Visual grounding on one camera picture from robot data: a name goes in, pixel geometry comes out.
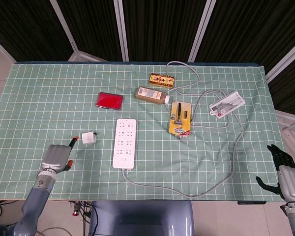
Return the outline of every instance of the metal pole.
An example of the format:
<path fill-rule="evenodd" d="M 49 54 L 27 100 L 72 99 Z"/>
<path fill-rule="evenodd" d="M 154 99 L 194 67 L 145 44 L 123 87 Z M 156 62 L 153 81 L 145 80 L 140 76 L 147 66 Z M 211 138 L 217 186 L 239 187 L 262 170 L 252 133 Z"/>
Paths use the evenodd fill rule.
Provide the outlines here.
<path fill-rule="evenodd" d="M 104 60 L 104 59 L 102 59 L 102 58 L 99 58 L 99 57 L 93 56 L 93 55 L 91 55 L 91 54 L 89 54 L 89 53 L 85 53 L 85 52 L 82 52 L 82 51 L 79 51 L 79 52 L 80 52 L 80 56 L 81 56 L 82 58 L 87 59 L 87 60 L 90 60 L 90 61 L 106 61 L 106 60 Z"/>
<path fill-rule="evenodd" d="M 198 50 L 200 48 L 203 36 L 204 36 L 205 31 L 207 29 L 208 22 L 211 18 L 215 3 L 216 3 L 216 0 L 206 0 L 206 5 L 205 5 L 205 8 L 203 9 L 203 13 L 201 16 L 201 20 L 199 23 L 199 27 L 198 27 L 198 30 L 196 33 L 195 40 L 193 42 L 193 45 L 192 45 L 192 48 L 190 51 L 188 62 L 194 62 L 196 59 L 196 56 L 198 54 Z"/>
<path fill-rule="evenodd" d="M 124 24 L 122 0 L 114 0 L 116 21 L 119 33 L 120 48 L 123 61 L 129 61 L 126 27 Z"/>
<path fill-rule="evenodd" d="M 3 46 L 1 46 L 1 44 L 0 44 L 0 52 L 2 52 L 3 55 L 9 58 L 10 61 L 12 61 L 13 63 L 16 63 L 16 60 L 10 55 L 10 53 L 7 52 L 6 49 L 3 48 Z"/>
<path fill-rule="evenodd" d="M 266 74 L 266 81 L 270 83 L 289 64 L 295 60 L 295 46 Z"/>
<path fill-rule="evenodd" d="M 63 27 L 63 29 L 65 31 L 65 34 L 67 35 L 67 37 L 69 39 L 69 42 L 70 42 L 70 44 L 72 46 L 73 51 L 76 53 L 77 60 L 81 60 L 80 53 L 79 53 L 79 50 L 78 50 L 78 46 L 74 41 L 74 38 L 73 38 L 73 36 L 71 34 L 71 31 L 69 29 L 69 26 L 68 26 L 67 22 L 65 21 L 65 18 L 63 16 L 62 12 L 61 12 L 61 9 L 60 9 L 60 7 L 58 5 L 57 0 L 50 0 L 50 3 L 53 6 L 53 8 L 55 10 L 55 13 L 58 16 L 58 19 L 59 19 L 59 21 L 60 21 L 60 23 L 61 23 L 61 25 L 62 25 L 62 27 Z"/>

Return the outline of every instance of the power outlet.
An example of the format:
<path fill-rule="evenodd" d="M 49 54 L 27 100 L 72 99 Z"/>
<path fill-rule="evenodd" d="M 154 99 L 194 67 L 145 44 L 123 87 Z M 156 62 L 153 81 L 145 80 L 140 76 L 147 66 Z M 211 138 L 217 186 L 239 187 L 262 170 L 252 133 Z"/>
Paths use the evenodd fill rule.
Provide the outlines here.
<path fill-rule="evenodd" d="M 135 119 L 118 119 L 116 124 L 113 167 L 116 169 L 133 169 L 136 142 L 137 121 Z"/>

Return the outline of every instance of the yellow box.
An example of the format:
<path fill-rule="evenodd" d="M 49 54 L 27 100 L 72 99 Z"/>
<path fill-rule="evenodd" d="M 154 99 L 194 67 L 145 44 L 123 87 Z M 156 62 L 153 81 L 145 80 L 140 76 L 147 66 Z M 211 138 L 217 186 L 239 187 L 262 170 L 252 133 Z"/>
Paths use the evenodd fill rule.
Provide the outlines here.
<path fill-rule="evenodd" d="M 149 84 L 172 89 L 174 86 L 174 79 L 173 76 L 152 73 L 149 77 Z"/>
<path fill-rule="evenodd" d="M 180 103 L 180 122 L 179 120 L 179 103 Z M 173 101 L 172 111 L 169 124 L 169 132 L 177 136 L 190 135 L 190 121 L 191 121 L 191 104 L 187 102 Z"/>

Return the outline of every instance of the red card case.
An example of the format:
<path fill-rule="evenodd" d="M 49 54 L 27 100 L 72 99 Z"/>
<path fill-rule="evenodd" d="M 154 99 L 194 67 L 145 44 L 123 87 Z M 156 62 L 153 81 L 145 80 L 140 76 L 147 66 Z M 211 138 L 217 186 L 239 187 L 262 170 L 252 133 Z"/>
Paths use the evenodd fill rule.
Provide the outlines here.
<path fill-rule="evenodd" d="M 122 95 L 100 92 L 97 98 L 96 106 L 106 109 L 120 110 L 122 100 Z"/>

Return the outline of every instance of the brown box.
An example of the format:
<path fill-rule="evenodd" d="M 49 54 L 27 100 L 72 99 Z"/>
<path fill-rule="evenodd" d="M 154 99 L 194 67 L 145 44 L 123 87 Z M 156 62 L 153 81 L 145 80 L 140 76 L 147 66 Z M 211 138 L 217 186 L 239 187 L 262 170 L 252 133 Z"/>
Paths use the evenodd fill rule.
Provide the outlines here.
<path fill-rule="evenodd" d="M 149 78 L 149 84 L 172 89 L 174 86 L 174 77 L 169 75 L 159 75 L 152 73 Z"/>

